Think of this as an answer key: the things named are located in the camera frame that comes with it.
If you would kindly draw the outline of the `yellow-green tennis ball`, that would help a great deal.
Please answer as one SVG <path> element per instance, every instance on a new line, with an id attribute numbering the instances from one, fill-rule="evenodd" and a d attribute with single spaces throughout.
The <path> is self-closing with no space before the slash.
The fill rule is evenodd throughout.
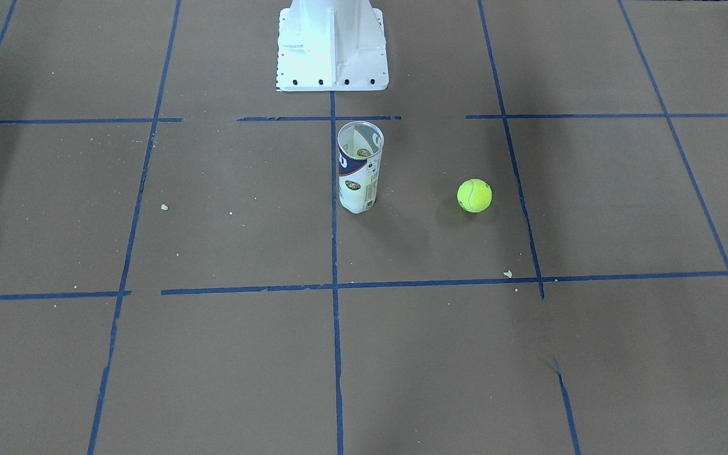
<path id="1" fill-rule="evenodd" d="M 477 214 L 489 207 L 493 201 L 493 190 L 482 179 L 468 179 L 459 186 L 456 199 L 464 211 Z"/>

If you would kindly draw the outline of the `clear tennis ball can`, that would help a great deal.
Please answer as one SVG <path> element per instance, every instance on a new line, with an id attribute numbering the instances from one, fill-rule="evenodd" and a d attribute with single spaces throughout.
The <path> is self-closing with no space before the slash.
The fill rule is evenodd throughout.
<path id="1" fill-rule="evenodd" d="M 375 205 L 384 142 L 379 127 L 367 121 L 349 122 L 336 135 L 340 203 L 353 214 Z"/>

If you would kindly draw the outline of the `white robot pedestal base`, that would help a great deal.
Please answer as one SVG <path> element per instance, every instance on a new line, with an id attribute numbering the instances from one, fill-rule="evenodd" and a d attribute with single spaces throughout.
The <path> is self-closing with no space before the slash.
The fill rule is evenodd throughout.
<path id="1" fill-rule="evenodd" d="M 278 15 L 280 92 L 386 90 L 384 15 L 369 1 L 293 1 Z"/>

